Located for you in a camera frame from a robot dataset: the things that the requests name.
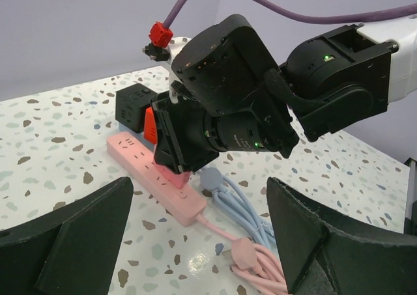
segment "black power adapter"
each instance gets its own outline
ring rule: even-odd
[[[146,109],[157,93],[136,83],[116,92],[116,120],[135,133],[143,132]]]

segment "cable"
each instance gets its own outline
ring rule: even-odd
[[[205,227],[232,241],[232,271],[246,279],[264,295],[288,295],[282,266],[266,247],[251,243],[247,238],[238,239],[198,215],[197,221]]]
[[[272,10],[279,15],[285,16],[291,20],[300,21],[302,23],[312,23],[317,25],[330,25],[335,23],[358,23],[366,21],[381,21],[381,20],[392,20],[394,18],[400,18],[403,16],[408,16],[411,14],[417,13],[417,3],[391,8],[389,10],[379,10],[375,12],[361,13],[361,14],[351,14],[351,15],[340,15],[340,16],[329,16],[329,17],[315,17],[315,16],[306,16],[285,10],[282,7],[268,1],[268,0],[252,0],[264,7]],[[177,17],[181,8],[187,0],[178,0],[171,12],[168,14],[168,17],[164,21],[164,27],[166,29],[171,27],[174,19]]]
[[[235,196],[222,184],[228,183],[238,195]],[[245,194],[228,177],[223,176],[216,168],[206,168],[200,176],[201,185],[213,194],[213,201],[225,214],[245,228],[253,240],[269,250],[275,245],[272,225],[258,216]]]

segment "white speckled tabletop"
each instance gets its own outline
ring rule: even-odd
[[[0,229],[126,176],[106,152],[106,138],[119,131],[115,91],[141,82],[161,92],[167,79],[167,72],[155,67],[0,102]],[[302,133],[297,122],[293,126]],[[212,165],[239,183],[266,219],[266,180],[276,176],[353,218],[403,231],[408,167],[345,132],[316,143],[300,135],[288,160],[273,153],[230,152]],[[196,176],[190,183],[202,191]],[[229,242],[200,225],[181,227],[139,184],[134,187],[111,295],[258,294],[220,255]],[[213,223],[247,235],[208,203],[205,216]]]

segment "brown speckle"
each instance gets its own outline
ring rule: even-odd
[[[201,193],[202,193],[205,197],[213,197],[213,194],[212,194],[210,191],[206,190],[206,189],[204,189]]]
[[[65,202],[58,202],[53,207],[53,210],[59,209],[59,208],[64,207],[64,206],[65,206]]]
[[[336,163],[334,160],[332,160],[332,161],[331,161],[331,163],[332,163],[332,165],[333,165],[334,167],[336,167],[336,168],[338,168],[338,169],[339,169],[339,165],[338,165],[338,163]]]
[[[132,267],[136,267],[139,265],[139,261],[137,260],[128,260],[129,265],[131,265]]]
[[[74,152],[79,152],[80,150],[83,149],[83,147],[84,147],[84,144],[80,144],[80,145],[77,145],[76,147],[74,147],[72,150]]]
[[[25,163],[25,162],[27,162],[30,159],[31,159],[30,156],[24,156],[24,157],[22,157],[22,158],[19,159],[18,165],[20,165],[21,163]]]
[[[65,142],[65,141],[66,141],[66,139],[64,137],[54,137],[51,140],[51,142],[54,142],[54,143],[62,143],[62,142]]]
[[[387,222],[386,222],[386,220],[384,218],[380,217],[379,219],[382,220],[382,222],[385,224],[385,227],[388,225]]]
[[[174,257],[174,263],[178,266],[180,262],[181,262],[181,256],[176,254]]]
[[[142,220],[142,224],[147,230],[155,230],[155,225],[152,222]]]
[[[83,182],[84,184],[90,184],[94,180],[93,176],[88,172],[84,172]]]
[[[239,285],[236,291],[238,295],[247,295],[246,289],[242,285]]]
[[[120,287],[124,287],[128,282],[129,273],[126,270],[121,269],[117,272],[117,277],[119,278]]]
[[[248,181],[240,181],[239,186],[243,186],[244,188],[247,188],[249,186],[249,182]]]

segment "orange block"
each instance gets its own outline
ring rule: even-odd
[[[153,144],[157,144],[158,142],[158,133],[156,132],[154,111],[151,107],[146,109],[143,136],[146,140]]]

